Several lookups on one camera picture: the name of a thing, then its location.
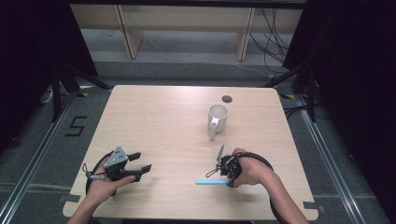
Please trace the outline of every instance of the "wrist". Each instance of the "wrist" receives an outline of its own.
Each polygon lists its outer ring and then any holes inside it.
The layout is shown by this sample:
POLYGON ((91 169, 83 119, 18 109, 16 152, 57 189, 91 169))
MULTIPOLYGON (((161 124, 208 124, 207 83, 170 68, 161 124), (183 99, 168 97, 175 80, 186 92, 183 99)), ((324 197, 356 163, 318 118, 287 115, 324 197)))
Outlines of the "wrist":
POLYGON ((97 202, 94 198, 91 198, 89 195, 85 197, 84 201, 81 204, 84 204, 86 208, 96 209, 101 203, 97 202))
POLYGON ((262 184, 266 189, 274 185, 280 180, 280 177, 272 170, 268 169, 268 172, 262 173, 260 177, 260 184, 262 184))

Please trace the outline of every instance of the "forearm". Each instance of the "forearm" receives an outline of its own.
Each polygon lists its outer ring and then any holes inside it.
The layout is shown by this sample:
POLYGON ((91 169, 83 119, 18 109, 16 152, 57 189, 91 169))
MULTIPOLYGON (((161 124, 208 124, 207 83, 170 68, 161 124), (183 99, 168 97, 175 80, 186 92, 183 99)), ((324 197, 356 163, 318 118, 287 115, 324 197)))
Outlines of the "forearm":
POLYGON ((271 173, 262 185, 267 189, 276 211, 288 223, 308 223, 305 216, 286 191, 280 177, 271 173))
POLYGON ((67 224, 87 224, 98 206, 99 204, 96 205, 85 198, 67 224))

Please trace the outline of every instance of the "white mug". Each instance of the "white mug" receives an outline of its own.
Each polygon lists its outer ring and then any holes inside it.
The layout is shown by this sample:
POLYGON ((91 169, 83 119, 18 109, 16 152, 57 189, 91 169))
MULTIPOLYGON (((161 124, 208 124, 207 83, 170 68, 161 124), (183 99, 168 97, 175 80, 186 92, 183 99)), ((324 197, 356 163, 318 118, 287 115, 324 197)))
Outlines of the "white mug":
POLYGON ((212 105, 209 108, 209 129, 210 141, 215 140, 215 134, 224 131, 225 122, 228 116, 228 109, 225 105, 212 105))

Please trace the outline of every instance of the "aluminum rail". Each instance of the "aluminum rail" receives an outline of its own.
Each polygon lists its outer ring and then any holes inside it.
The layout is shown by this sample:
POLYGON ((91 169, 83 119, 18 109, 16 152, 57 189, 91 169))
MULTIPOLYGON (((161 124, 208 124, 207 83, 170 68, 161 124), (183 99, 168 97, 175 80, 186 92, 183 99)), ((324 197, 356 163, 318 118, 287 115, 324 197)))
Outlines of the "aluminum rail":
MULTIPOLYGON (((304 97, 301 94, 296 94, 297 104, 298 105, 305 105, 304 97)), ((309 118, 308 113, 303 110, 302 111, 303 118, 305 121, 306 126, 308 127, 309 132, 311 132, 312 138, 317 145, 318 152, 320 157, 323 159, 323 162, 327 168, 327 171, 334 183, 335 189, 340 196, 342 203, 346 209, 347 214, 352 223, 356 224, 364 224, 367 223, 359 209, 358 203, 356 202, 355 198, 353 197, 351 191, 349 190, 347 183, 343 176, 340 173, 334 159, 332 158, 332 153, 327 148, 323 137, 318 130, 318 126, 315 122, 312 122, 311 118, 309 118)))
POLYGON ((35 174, 40 167, 41 162, 44 160, 47 152, 50 148, 50 144, 55 138, 56 133, 61 127, 64 121, 64 115, 66 114, 68 108, 72 104, 73 100, 76 98, 76 93, 70 93, 66 96, 64 100, 64 110, 60 114, 60 116, 51 123, 49 129, 47 130, 43 140, 35 151, 35 155, 30 160, 27 165, 23 175, 21 176, 18 183, 15 185, 14 189, 11 191, 11 194, 8 196, 7 201, 3 204, 0 211, 0 220, 2 224, 9 223, 17 211, 18 206, 20 205, 26 190, 28 190, 30 183, 32 182, 35 174))

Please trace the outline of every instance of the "fingers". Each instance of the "fingers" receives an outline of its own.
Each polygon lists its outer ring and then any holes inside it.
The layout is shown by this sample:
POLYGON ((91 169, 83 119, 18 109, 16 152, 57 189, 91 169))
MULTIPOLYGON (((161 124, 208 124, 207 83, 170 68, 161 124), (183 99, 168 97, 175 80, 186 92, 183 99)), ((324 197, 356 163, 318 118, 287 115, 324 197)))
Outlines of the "fingers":
POLYGON ((125 186, 125 185, 131 183, 134 180, 135 180, 134 175, 129 175, 129 176, 125 176, 123 179, 115 181, 113 183, 114 183, 114 186, 118 189, 122 186, 125 186))
POLYGON ((241 153, 241 152, 247 152, 247 151, 242 149, 242 148, 240 148, 240 147, 237 147, 236 149, 233 150, 233 154, 232 155, 235 156, 236 154, 241 153))
POLYGON ((233 181, 233 185, 234 185, 236 188, 238 188, 239 186, 242 185, 242 182, 241 182, 241 180, 239 179, 239 177, 236 178, 236 179, 233 181))

